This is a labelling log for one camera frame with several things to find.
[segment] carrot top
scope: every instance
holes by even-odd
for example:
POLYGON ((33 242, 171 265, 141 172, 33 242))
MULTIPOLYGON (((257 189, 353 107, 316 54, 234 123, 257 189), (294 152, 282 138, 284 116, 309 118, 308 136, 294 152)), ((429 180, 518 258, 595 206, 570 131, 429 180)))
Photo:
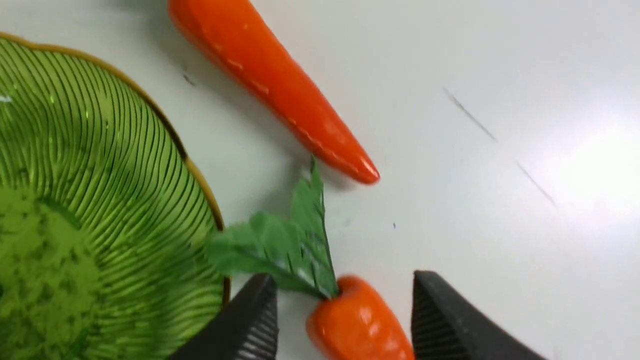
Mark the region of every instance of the carrot top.
POLYGON ((278 287, 320 298, 338 296, 324 226, 324 185, 314 158, 310 179, 295 187, 289 218, 258 212, 212 234, 207 257, 226 276, 266 272, 278 287))

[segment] gold rim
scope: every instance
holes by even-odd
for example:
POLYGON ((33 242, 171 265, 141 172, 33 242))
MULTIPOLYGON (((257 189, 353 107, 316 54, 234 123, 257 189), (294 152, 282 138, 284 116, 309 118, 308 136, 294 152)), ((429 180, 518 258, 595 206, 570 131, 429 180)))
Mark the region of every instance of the gold rim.
MULTIPOLYGON (((198 181, 198 184, 202 188, 202 191, 204 192, 207 202, 209 203, 209 209, 211 209, 211 213, 213 214, 213 217, 216 220, 216 225, 218 226, 218 229, 220 231, 224 230, 225 223, 222 220, 222 214, 220 213, 218 202, 216 201, 216 198, 214 197, 213 192, 211 191, 211 188, 209 188, 207 181, 205 180, 204 176, 202 175, 198 167, 193 163, 193 161, 191 161, 191 158, 187 154, 187 151, 185 150, 184 145, 182 144, 182 140, 180 139, 180 137, 178 136, 178 133, 176 133, 175 129, 171 125, 171 122, 169 121, 169 119, 162 112, 162 110, 160 110, 160 107, 151 99, 149 94, 147 94, 146 91, 144 91, 144 89, 142 89, 138 84, 136 84, 135 81, 133 81, 129 76, 127 76, 126 74, 124 74, 122 71, 118 70, 116 67, 112 66, 111 64, 108 64, 105 61, 99 58, 96 58, 93 55, 84 53, 80 50, 69 49, 68 47, 63 47, 58 45, 36 44, 28 40, 25 40, 21 37, 17 37, 15 35, 11 35, 8 33, 3 33, 2 31, 0 31, 0 38, 7 39, 12 42, 16 42, 24 47, 29 48, 30 50, 47 51, 50 53, 61 53, 65 55, 75 56, 82 60, 86 60, 90 63, 93 63, 111 72, 118 79, 122 80, 124 83, 131 86, 131 88, 135 90, 138 93, 138 95, 140 95, 151 106, 151 108, 156 112, 156 114, 162 121, 164 127, 169 132, 169 135, 171 136, 171 139, 173 140, 175 146, 178 148, 178 153, 180 154, 182 161, 187 166, 187 169, 191 172, 193 177, 196 179, 196 181, 198 181)), ((223 306, 227 305, 227 303, 229 302, 230 296, 231 296, 231 278, 226 277, 223 285, 223 295, 222 295, 223 306)))

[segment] white table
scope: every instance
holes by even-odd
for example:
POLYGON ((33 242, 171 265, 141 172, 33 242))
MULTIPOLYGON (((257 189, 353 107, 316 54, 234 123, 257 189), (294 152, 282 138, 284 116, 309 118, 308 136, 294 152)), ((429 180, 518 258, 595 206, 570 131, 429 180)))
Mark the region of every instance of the white table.
MULTIPOLYGON (((381 172, 364 187, 323 169, 338 273, 370 280, 407 331, 412 272, 430 269, 549 359, 640 357, 637 1, 254 3, 381 172)), ((0 9, 0 31, 92 53, 145 88, 227 222, 287 207, 306 152, 163 1, 0 9)), ((304 333, 315 303, 280 299, 280 360, 321 359, 304 333)))

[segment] carrot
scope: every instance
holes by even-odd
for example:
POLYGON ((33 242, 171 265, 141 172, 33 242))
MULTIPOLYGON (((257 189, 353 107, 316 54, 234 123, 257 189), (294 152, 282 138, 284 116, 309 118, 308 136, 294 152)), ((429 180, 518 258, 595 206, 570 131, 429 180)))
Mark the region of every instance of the carrot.
POLYGON ((168 11, 191 43, 268 106, 311 153, 361 183, 380 178, 347 125, 249 0, 169 0, 168 11))
POLYGON ((338 279, 340 296, 307 318, 307 334, 329 360, 415 360, 413 346, 380 294, 352 275, 338 279))

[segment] plastic carrot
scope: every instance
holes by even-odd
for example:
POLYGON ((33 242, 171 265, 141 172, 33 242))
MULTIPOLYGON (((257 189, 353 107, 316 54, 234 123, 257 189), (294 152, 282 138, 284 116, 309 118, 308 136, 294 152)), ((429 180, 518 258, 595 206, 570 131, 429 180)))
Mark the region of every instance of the plastic carrot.
POLYGON ((320 303, 307 334, 329 360, 415 360, 413 346, 380 294, 359 277, 338 279, 340 295, 320 303))
POLYGON ((324 185, 315 160, 295 187, 289 217, 257 212, 207 241, 209 263, 225 276, 268 273, 283 290, 321 300, 307 333, 329 360, 415 360, 395 314, 352 275, 336 279, 325 227, 324 185))
POLYGON ((325 163, 373 184, 380 175, 318 87, 249 0, 169 0, 179 31, 258 97, 325 163))

